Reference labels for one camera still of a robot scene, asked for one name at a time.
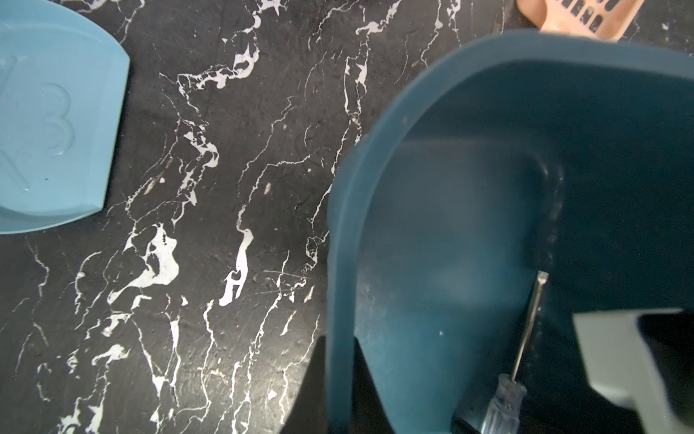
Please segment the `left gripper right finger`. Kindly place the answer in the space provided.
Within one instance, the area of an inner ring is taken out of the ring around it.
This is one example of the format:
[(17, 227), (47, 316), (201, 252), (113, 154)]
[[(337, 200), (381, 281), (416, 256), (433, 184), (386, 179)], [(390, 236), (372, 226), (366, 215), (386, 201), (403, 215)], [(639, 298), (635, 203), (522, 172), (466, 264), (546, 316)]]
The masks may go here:
[(691, 311), (596, 311), (573, 323), (593, 390), (637, 413), (646, 433), (693, 432)]

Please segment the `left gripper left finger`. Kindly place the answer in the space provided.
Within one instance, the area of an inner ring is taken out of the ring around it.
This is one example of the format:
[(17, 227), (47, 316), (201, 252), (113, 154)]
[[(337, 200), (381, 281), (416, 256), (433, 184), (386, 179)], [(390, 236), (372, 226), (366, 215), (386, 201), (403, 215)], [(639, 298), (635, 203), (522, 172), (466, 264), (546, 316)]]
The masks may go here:
[[(307, 371), (282, 433), (327, 433), (325, 412), (325, 338), (316, 341)], [(350, 433), (392, 433), (360, 343), (354, 342)]]

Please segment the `clear handle screwdriver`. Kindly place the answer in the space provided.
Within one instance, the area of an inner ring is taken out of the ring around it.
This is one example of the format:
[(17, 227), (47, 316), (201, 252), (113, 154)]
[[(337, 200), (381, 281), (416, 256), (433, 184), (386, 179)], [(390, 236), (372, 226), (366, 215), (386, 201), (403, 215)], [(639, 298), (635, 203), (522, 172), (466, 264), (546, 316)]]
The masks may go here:
[(540, 302), (549, 273), (538, 271), (531, 291), (522, 339), (518, 346), (510, 374), (500, 374), (493, 398), (484, 416), (482, 434), (516, 434), (520, 428), (522, 402), (527, 395), (526, 387), (518, 380), (521, 362), (531, 340), (536, 324)]

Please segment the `teal storage tray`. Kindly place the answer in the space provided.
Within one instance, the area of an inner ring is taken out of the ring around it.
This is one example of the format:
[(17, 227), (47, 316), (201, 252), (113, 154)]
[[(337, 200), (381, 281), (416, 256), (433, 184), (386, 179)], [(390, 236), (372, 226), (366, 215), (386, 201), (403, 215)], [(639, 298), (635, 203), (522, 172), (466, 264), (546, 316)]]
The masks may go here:
[(643, 433), (588, 382), (578, 313), (693, 306), (693, 60), (531, 31), (413, 81), (341, 163), (328, 208), (327, 428), (479, 425), (531, 288), (522, 410), (566, 433)]

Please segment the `brown litter scoop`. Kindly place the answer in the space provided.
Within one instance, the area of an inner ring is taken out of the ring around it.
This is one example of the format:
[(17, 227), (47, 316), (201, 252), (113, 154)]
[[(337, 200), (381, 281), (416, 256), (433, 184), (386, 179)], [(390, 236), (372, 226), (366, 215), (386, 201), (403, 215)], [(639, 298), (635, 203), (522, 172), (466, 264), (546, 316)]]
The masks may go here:
[(540, 32), (614, 43), (625, 33), (643, 0), (517, 0), (520, 12)]

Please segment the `blue dustpan scoop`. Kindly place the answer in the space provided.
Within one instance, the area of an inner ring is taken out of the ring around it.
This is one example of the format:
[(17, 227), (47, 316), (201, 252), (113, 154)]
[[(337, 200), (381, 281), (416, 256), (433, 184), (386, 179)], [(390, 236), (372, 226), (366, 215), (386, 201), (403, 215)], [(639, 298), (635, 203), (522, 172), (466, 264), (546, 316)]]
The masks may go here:
[(69, 224), (105, 204), (130, 59), (51, 1), (1, 4), (1, 232)]

